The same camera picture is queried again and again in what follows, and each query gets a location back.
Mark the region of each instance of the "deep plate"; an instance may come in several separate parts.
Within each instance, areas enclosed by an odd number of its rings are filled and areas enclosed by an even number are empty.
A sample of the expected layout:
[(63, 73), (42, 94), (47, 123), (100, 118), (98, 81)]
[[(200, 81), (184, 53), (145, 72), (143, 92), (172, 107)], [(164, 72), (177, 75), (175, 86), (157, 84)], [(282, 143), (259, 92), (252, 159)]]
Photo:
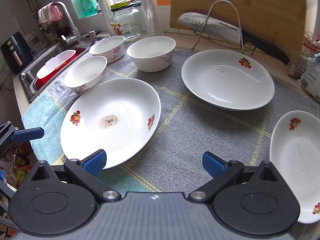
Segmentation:
[(271, 101), (275, 85), (254, 59), (231, 50), (198, 52), (182, 66), (186, 87), (197, 97), (230, 110), (252, 110)]
[[(107, 153), (104, 169), (117, 166), (150, 140), (160, 113), (159, 96), (148, 83), (132, 78), (103, 82), (79, 97), (67, 112), (60, 133), (63, 152), (68, 159), (82, 160), (103, 149)], [(99, 120), (107, 115), (115, 115), (118, 122), (102, 128)]]
[(277, 122), (270, 142), (270, 161), (300, 204), (300, 223), (320, 220), (320, 120), (291, 111)]

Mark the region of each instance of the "wooden cutting board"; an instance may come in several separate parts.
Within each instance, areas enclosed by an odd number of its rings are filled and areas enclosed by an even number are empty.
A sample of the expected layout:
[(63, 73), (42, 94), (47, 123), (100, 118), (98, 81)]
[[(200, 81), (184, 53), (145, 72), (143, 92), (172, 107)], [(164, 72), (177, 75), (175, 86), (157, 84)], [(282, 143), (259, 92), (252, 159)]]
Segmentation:
[[(170, 26), (192, 30), (177, 22), (178, 17), (189, 11), (207, 14), (216, 0), (172, 0)], [(245, 30), (275, 44), (291, 62), (297, 63), (301, 52), (306, 0), (228, 0), (240, 16)], [(211, 16), (238, 26), (236, 13), (227, 3), (213, 7)]]

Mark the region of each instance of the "white bowl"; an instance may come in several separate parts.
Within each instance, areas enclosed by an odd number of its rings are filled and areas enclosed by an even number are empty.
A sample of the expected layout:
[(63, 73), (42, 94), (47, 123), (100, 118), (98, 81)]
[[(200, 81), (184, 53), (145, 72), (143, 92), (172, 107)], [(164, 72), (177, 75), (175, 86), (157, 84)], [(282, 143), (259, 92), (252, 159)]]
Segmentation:
[[(84, 159), (99, 149), (107, 153), (104, 169), (137, 154), (159, 122), (161, 103), (155, 89), (133, 78), (103, 82), (82, 95), (67, 112), (60, 141), (68, 159)], [(101, 126), (108, 116), (110, 123)]]
[(107, 59), (103, 56), (86, 58), (74, 65), (64, 77), (64, 85), (78, 95), (105, 81)]
[(124, 36), (112, 36), (94, 44), (89, 53), (92, 55), (104, 56), (108, 64), (117, 61), (124, 54)]
[(176, 41), (165, 36), (142, 39), (130, 45), (127, 54), (139, 70), (157, 72), (172, 62)]
[(252, 110), (269, 103), (275, 85), (268, 71), (238, 52), (213, 49), (198, 52), (182, 66), (182, 80), (200, 99), (229, 110)]
[(300, 204), (300, 223), (320, 220), (320, 120), (291, 111), (277, 122), (271, 137), (270, 161)]

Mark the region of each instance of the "white plate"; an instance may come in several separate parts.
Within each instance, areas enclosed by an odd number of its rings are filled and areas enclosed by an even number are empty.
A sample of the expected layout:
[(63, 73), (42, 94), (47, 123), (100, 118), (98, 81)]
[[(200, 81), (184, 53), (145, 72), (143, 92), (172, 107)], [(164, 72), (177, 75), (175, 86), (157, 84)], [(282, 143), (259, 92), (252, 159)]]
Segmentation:
[(269, 103), (275, 85), (254, 59), (231, 50), (198, 52), (182, 66), (187, 88), (208, 103), (230, 110), (252, 110)]
[(320, 120), (291, 111), (277, 122), (271, 137), (270, 161), (300, 204), (300, 223), (320, 220)]
[[(160, 113), (159, 96), (148, 83), (133, 78), (103, 82), (79, 97), (67, 112), (60, 133), (63, 152), (68, 159), (82, 160), (103, 149), (104, 169), (119, 165), (149, 141)], [(115, 124), (101, 127), (104, 116)]]

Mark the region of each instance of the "knife handle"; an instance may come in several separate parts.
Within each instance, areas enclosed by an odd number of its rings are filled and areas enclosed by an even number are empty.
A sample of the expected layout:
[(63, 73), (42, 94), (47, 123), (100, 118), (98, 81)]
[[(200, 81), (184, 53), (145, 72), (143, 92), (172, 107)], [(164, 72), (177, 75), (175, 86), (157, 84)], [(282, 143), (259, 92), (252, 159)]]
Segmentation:
[(258, 36), (249, 33), (248, 31), (242, 29), (242, 37), (243, 37), (243, 44), (246, 44), (247, 42), (252, 43), (254, 46), (256, 46), (258, 49), (263, 51), (264, 53), (275, 57), (276, 59), (280, 60), (283, 64), (288, 65), (290, 63), (290, 59), (288, 56), (279, 49), (276, 45), (259, 38)]

